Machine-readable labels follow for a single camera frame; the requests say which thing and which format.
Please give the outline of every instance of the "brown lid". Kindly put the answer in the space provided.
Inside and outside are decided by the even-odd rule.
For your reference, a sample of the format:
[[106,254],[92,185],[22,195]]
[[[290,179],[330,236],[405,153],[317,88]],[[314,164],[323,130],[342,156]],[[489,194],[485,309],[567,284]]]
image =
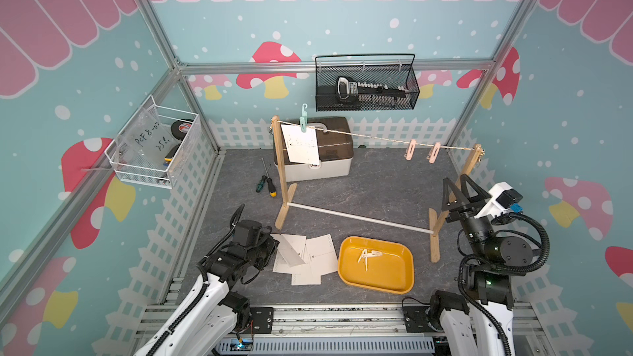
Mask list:
[[[290,120],[289,123],[298,124],[299,120]],[[314,123],[324,124],[328,130],[349,132],[349,124],[345,117],[329,117],[308,119],[309,125]],[[288,158],[288,150],[286,141],[282,133],[282,142],[284,146],[284,164],[294,165],[298,162],[290,162]],[[335,161],[350,159],[354,156],[354,141],[351,135],[345,135],[335,132],[316,131],[316,142],[318,144],[318,157],[321,161]],[[275,153],[275,164],[277,163],[277,154]]]

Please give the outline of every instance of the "black wire mesh basket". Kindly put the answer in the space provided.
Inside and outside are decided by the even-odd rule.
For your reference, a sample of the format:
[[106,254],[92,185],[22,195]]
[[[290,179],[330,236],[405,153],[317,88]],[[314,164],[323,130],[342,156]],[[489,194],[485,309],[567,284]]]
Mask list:
[[415,54],[315,57],[316,110],[412,110],[420,89]]

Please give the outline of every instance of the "ventilation grille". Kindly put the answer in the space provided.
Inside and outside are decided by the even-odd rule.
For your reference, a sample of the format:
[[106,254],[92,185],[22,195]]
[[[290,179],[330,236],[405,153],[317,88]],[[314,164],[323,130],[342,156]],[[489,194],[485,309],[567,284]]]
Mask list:
[[384,354],[433,353],[431,337],[371,337],[371,338],[255,338],[251,352],[231,351],[232,338],[224,338],[216,350],[221,355],[282,355],[282,354]]

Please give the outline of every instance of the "clothesline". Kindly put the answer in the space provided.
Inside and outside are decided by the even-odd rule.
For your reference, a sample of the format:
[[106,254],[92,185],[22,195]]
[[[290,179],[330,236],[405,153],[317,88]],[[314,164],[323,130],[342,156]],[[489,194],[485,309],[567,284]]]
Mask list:
[[[299,124],[295,124],[295,123],[288,123],[287,121],[281,121],[279,120],[279,123],[281,124],[288,124],[288,125],[294,125],[297,127],[300,127]],[[379,138],[377,136],[369,136],[369,135],[361,135],[361,134],[357,134],[357,133],[350,133],[350,132],[344,132],[344,131],[337,131],[337,130],[324,130],[323,128],[320,127],[312,127],[312,126],[306,126],[306,128],[311,128],[314,130],[321,130],[323,132],[334,132],[334,133],[342,133],[345,135],[351,135],[351,136],[360,136],[361,138],[371,138],[371,139],[379,139],[379,140],[386,140],[386,141],[393,141],[396,143],[404,143],[409,145],[411,143],[411,141],[405,141],[405,140],[396,140],[396,139],[388,139],[388,138]],[[424,146],[424,147],[434,147],[435,145],[429,145],[428,143],[416,143],[417,146]],[[455,147],[455,146],[440,146],[441,148],[452,148],[455,150],[474,150],[474,148],[472,147]]]

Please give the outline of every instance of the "wooden clothes drying rack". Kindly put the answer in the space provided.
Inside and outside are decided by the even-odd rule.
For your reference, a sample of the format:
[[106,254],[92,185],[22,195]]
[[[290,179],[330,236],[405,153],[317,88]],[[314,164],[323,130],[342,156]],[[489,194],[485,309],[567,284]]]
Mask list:
[[[439,230],[442,229],[442,225],[446,221],[448,216],[448,211],[442,212],[442,214],[437,217],[437,212],[433,209],[429,209],[429,224],[431,228],[421,228],[421,227],[413,227],[412,225],[405,225],[399,223],[392,223],[390,221],[378,220],[373,218],[366,218],[364,216],[357,216],[353,214],[337,212],[335,210],[322,209],[318,207],[313,207],[309,205],[303,205],[301,203],[292,202],[294,198],[294,194],[297,191],[297,183],[293,183],[288,187],[286,183],[286,165],[284,163],[284,146],[282,142],[282,132],[281,132],[281,123],[279,122],[279,116],[276,115],[272,118],[271,127],[273,129],[273,138],[275,139],[275,154],[277,155],[277,170],[279,171],[279,187],[281,188],[281,196],[283,203],[281,205],[281,209],[279,209],[279,214],[277,215],[277,220],[275,221],[275,227],[277,229],[281,229],[284,226],[284,222],[286,221],[286,216],[288,215],[288,210],[290,207],[296,207],[307,210],[314,210],[316,212],[334,214],[337,216],[342,216],[344,218],[358,219],[363,221],[369,221],[371,223],[390,225],[391,227],[398,227],[403,229],[408,229],[411,231],[416,231],[419,233],[429,234],[431,237],[431,261],[438,262],[439,261]],[[466,164],[462,169],[462,174],[470,174],[471,170],[475,166],[477,162],[479,162],[479,157],[483,153],[483,149],[481,145],[475,145],[473,150],[468,155],[468,159],[466,160]],[[457,187],[460,187],[459,180],[456,182]]]

